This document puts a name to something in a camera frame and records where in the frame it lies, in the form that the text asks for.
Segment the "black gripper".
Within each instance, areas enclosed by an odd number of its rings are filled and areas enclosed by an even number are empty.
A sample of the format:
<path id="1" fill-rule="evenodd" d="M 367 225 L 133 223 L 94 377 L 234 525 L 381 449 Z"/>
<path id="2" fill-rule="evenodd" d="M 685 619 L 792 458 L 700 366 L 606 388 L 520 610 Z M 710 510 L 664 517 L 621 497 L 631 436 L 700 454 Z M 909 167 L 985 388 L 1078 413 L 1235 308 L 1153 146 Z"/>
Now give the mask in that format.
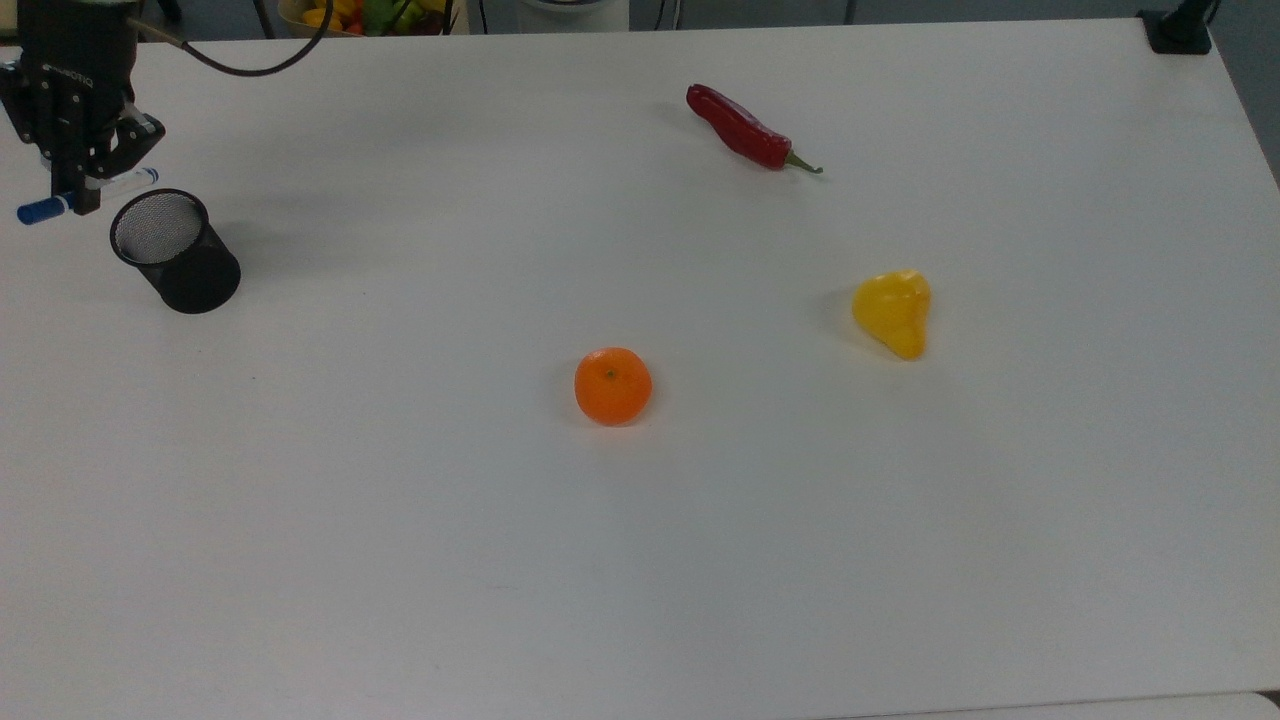
<path id="1" fill-rule="evenodd" d="M 101 208 L 109 181 L 132 172 L 165 136 L 150 114 L 122 114 L 134 99 L 131 72 L 137 1 L 18 1 L 20 54 L 3 65 L 3 105 L 15 133 L 51 152 L 51 196 L 77 215 Z M 73 156 L 68 149 L 95 150 Z"/>

